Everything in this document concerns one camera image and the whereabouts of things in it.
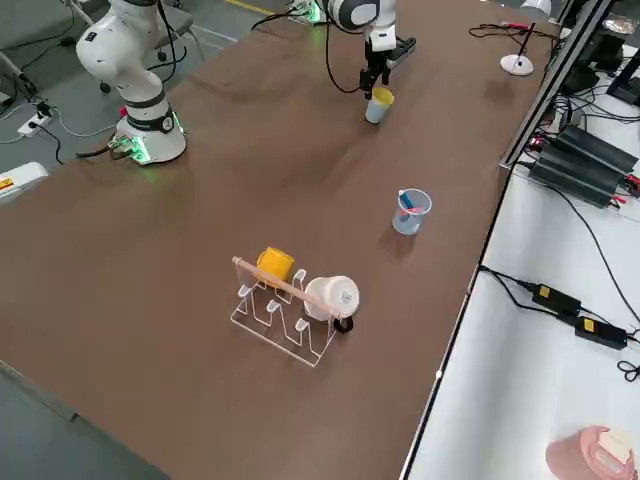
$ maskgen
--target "orange sticker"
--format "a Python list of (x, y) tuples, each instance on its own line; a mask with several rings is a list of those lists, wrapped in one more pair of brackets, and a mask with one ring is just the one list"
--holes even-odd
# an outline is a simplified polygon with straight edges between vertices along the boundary
[(13, 180), (10, 178), (5, 178), (4, 180), (0, 180), (0, 190), (4, 190), (5, 188), (9, 188), (13, 186)]

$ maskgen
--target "mug handle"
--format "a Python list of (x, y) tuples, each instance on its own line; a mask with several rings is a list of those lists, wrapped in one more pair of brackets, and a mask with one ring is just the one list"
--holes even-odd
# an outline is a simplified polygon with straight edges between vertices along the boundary
[(338, 333), (349, 333), (351, 330), (353, 330), (353, 317), (343, 318), (342, 320), (334, 318), (333, 327)]

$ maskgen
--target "brown table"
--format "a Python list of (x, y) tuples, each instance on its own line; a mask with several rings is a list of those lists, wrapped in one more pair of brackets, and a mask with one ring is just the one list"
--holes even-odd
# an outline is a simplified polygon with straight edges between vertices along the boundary
[[(398, 7), (419, 43), (380, 128), (330, 84), (323, 30), (282, 22), (172, 93), (180, 160), (76, 161), (0, 210), (0, 358), (176, 479), (397, 477), (549, 51), (535, 39), (536, 75), (510, 78), (515, 43), (467, 29), (513, 11)], [(362, 47), (332, 36), (345, 86)], [(434, 201), (415, 238), (390, 226), (406, 186)], [(360, 287), (354, 331), (315, 369), (229, 321), (230, 259), (267, 245)]]

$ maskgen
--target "white desk lamp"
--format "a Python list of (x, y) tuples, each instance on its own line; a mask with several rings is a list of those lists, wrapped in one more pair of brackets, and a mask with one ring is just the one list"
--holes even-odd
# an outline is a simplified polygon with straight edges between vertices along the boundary
[(525, 57), (524, 52), (529, 43), (529, 39), (536, 28), (536, 22), (542, 22), (549, 19), (551, 15), (551, 0), (525, 0), (520, 6), (520, 10), (529, 17), (533, 23), (527, 31), (527, 35), (522, 42), (520, 51), (516, 55), (507, 55), (500, 60), (502, 69), (511, 75), (524, 77), (533, 73), (533, 62)]

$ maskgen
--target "gray floor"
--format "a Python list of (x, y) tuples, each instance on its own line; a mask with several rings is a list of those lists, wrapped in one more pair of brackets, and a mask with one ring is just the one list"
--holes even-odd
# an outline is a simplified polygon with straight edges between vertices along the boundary
[(0, 477), (7, 480), (165, 480), (82, 418), (73, 422), (0, 372)]
[[(284, 1), (269, 0), (271, 8)], [(7, 45), (43, 38), (62, 31), (70, 14), (56, 0), (20, 0), (3, 2), (0, 12), (0, 49)], [(251, 25), (263, 15), (250, 12), (222, 0), (185, 0), (185, 9), (193, 13), (198, 37), (205, 43), (205, 55), (214, 57), (231, 41), (211, 34), (217, 32), (233, 39), (249, 32)], [(70, 32), (79, 34), (86, 28), (80, 21)], [(169, 88), (180, 82), (200, 64), (191, 40), (185, 41), (189, 54), (179, 65)], [(18, 65), (26, 63), (52, 42), (19, 50), (10, 56)], [(151, 55), (148, 64), (156, 63)], [(41, 88), (40, 94), (62, 113), (66, 126), (76, 133), (89, 133), (114, 124), (119, 118), (122, 101), (114, 91), (104, 95), (98, 82), (81, 67), (75, 49), (55, 48), (27, 69)], [(160, 71), (161, 77), (169, 73)], [(6, 84), (0, 90), (7, 90)], [(19, 97), (16, 105), (24, 103)], [(14, 115), (0, 120), (0, 142), (17, 136), (17, 129), (31, 115), (31, 106), (20, 108)], [(67, 134), (59, 121), (48, 127), (62, 142), (61, 157), (70, 159), (74, 152), (96, 146), (100, 137), (78, 138)], [(58, 168), (54, 160), (55, 142), (44, 135), (23, 139), (11, 145), (0, 145), (0, 172), (29, 161), (42, 163), (49, 171)], [(91, 426), (82, 418), (73, 423), (55, 413), (34, 395), (0, 370), (0, 478), (7, 480), (160, 480), (167, 478), (155, 467), (131, 453), (124, 446)]]
[[(284, 0), (271, 0), (270, 6), (274, 7), (273, 3), (276, 1), (282, 4), (281, 9), (285, 8)], [(210, 32), (239, 39), (249, 32), (253, 23), (263, 18), (261, 14), (230, 5), (223, 0), (185, 0), (184, 4), (185, 10), (193, 14), (195, 25), (199, 27), (196, 29), (196, 33), (204, 42), (203, 46), (207, 57), (215, 57), (221, 49), (232, 43)], [(13, 12), (9, 12), (12, 15), (4, 10), (0, 14), (0, 21), (3, 24), (3, 31), (0, 32), (0, 49), (25, 39), (42, 38), (52, 33), (58, 33), (70, 23), (69, 10), (55, 0), (20, 0), (10, 8), (14, 9)], [(10, 28), (5, 30), (5, 25), (9, 25)], [(77, 35), (85, 28), (86, 25), (77, 20), (75, 28), (69, 33)], [(51, 43), (53, 42), (10, 50), (7, 53), (17, 65), (23, 65)], [(176, 76), (169, 82), (169, 89), (200, 64), (193, 42), (186, 37), (184, 44), (188, 48), (188, 55), (186, 60), (179, 64)], [(165, 48), (165, 51), (171, 58), (168, 48)], [(178, 44), (178, 55), (181, 52), (182, 46)], [(148, 65), (157, 63), (155, 54), (150, 54), (146, 61)], [(169, 72), (170, 67), (156, 70), (160, 77), (167, 76)], [(31, 67), (27, 67), (25, 73), (40, 87), (40, 95), (60, 109), (65, 125), (74, 133), (92, 133), (105, 126), (115, 124), (119, 119), (122, 100), (115, 91), (109, 95), (104, 95), (100, 91), (99, 82), (91, 78), (80, 65), (74, 47), (53, 49)], [(7, 85), (4, 77), (0, 78), (4, 80), (0, 84), (0, 90), (11, 94), (13, 86)], [(19, 98), (20, 103), (24, 103), (24, 97), (20, 96)], [(34, 107), (25, 106), (10, 118), (0, 120), (0, 142), (16, 138), (18, 136), (17, 129), (34, 113)], [(61, 141), (60, 157), (63, 161), (74, 158), (77, 151), (91, 150), (96, 147), (100, 138), (104, 138), (82, 138), (69, 135), (57, 120), (47, 128)], [(58, 168), (54, 157), (55, 148), (55, 141), (42, 132), (33, 138), (25, 138), (13, 144), (0, 144), (0, 172), (30, 161), (40, 162), (47, 171), (54, 171)]]

